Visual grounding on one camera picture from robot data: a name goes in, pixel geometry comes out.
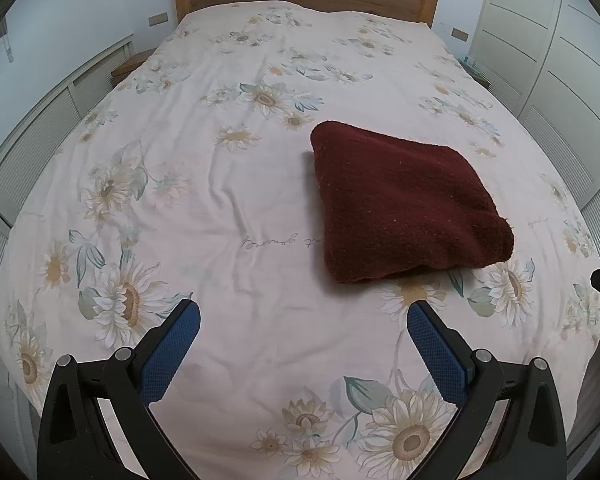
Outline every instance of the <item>dark red blanket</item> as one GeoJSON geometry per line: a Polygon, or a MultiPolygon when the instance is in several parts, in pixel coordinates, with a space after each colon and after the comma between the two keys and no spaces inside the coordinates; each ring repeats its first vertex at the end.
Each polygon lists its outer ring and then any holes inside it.
{"type": "Polygon", "coordinates": [[[311,134],[324,261],[341,283],[506,261],[513,233],[474,168],[446,146],[327,121],[311,134]]]}

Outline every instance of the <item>folded blanket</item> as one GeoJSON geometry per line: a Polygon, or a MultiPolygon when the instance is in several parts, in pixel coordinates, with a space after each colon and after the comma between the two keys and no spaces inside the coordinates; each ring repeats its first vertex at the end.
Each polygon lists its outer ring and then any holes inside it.
{"type": "Polygon", "coordinates": [[[324,261],[338,282],[511,257],[511,228],[455,150],[334,121],[318,124],[311,143],[324,261]]]}

